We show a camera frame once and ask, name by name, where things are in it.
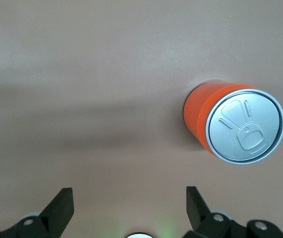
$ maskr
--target screw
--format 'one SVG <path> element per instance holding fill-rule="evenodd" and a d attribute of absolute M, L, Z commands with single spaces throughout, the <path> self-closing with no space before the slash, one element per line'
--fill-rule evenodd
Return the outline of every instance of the screw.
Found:
<path fill-rule="evenodd" d="M 213 216 L 213 218 L 214 218 L 217 222 L 223 222 L 223 221 L 224 221 L 223 216 L 221 216 L 220 214 L 215 214 L 215 215 Z"/>
<path fill-rule="evenodd" d="M 263 222 L 256 222 L 255 226 L 260 230 L 263 230 L 263 231 L 267 230 L 267 226 Z"/>
<path fill-rule="evenodd" d="M 32 223 L 33 223 L 33 220 L 32 219 L 28 219 L 28 220 L 24 221 L 23 225 L 24 226 L 29 226 Z"/>

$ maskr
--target can rim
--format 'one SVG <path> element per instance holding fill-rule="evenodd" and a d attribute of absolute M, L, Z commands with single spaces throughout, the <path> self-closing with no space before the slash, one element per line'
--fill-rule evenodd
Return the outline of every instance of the can rim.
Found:
<path fill-rule="evenodd" d="M 278 129 L 278 132 L 277 132 L 277 135 L 276 135 L 276 138 L 275 140 L 273 141 L 273 143 L 270 145 L 270 147 L 264 151 L 262 154 L 260 155 L 257 155 L 253 158 L 250 158 L 250 159 L 247 159 L 247 160 L 235 160 L 235 159 L 230 159 L 230 158 L 227 158 L 223 155 L 221 155 L 213 146 L 212 142 L 211 142 L 211 138 L 210 138 L 210 130 L 209 130 L 209 127 L 210 127 L 210 123 L 211 123 L 211 119 L 216 111 L 216 109 L 222 104 L 224 103 L 226 100 L 234 97 L 234 96 L 237 96 L 237 95 L 240 95 L 240 94 L 245 94 L 245 93 L 255 93 L 255 94 L 259 94 L 261 96 L 264 96 L 266 97 L 268 100 L 270 100 L 274 105 L 275 107 L 277 108 L 277 111 L 279 113 L 279 118 L 280 118 L 280 124 L 279 124 L 279 129 Z M 207 138 L 207 142 L 208 142 L 208 145 L 209 147 L 211 148 L 211 150 L 213 151 L 213 153 L 219 157 L 220 159 L 228 162 L 228 163 L 231 163 L 231 164 L 235 164 L 235 165 L 249 165 L 249 164 L 254 164 L 260 160 L 263 160 L 265 159 L 266 157 L 268 157 L 270 154 L 272 154 L 276 149 L 277 147 L 280 145 L 282 139 L 283 139 L 283 108 L 281 107 L 280 103 L 270 94 L 262 91 L 262 90 L 259 90 L 259 89 L 240 89 L 240 90 L 236 90 L 234 92 L 231 92 L 227 95 L 225 95 L 224 97 L 222 97 L 215 105 L 214 107 L 211 109 L 209 115 L 208 115 L 208 118 L 207 118 L 207 122 L 206 122 L 206 138 Z"/>

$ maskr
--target orange can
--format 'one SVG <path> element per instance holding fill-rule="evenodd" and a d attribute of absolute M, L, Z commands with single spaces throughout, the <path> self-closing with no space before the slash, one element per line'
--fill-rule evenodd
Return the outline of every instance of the orange can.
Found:
<path fill-rule="evenodd" d="M 189 131 L 213 155 L 232 164 L 268 157 L 283 138 L 283 109 L 270 94 L 248 84 L 204 83 L 184 106 Z"/>

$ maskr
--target can lid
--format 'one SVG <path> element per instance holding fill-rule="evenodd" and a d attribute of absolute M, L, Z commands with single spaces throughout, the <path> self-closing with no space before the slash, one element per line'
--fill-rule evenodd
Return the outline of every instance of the can lid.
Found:
<path fill-rule="evenodd" d="M 242 89 L 224 96 L 206 123 L 212 151 L 232 164 L 251 164 L 269 156 L 283 138 L 283 109 L 270 94 Z"/>

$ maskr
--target soda can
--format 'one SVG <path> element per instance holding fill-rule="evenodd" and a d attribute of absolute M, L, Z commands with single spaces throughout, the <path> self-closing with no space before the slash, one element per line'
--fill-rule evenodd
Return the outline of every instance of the soda can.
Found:
<path fill-rule="evenodd" d="M 270 94 L 248 84 L 204 83 L 184 106 L 189 131 L 213 155 L 236 164 L 268 157 L 283 138 L 283 109 Z"/>

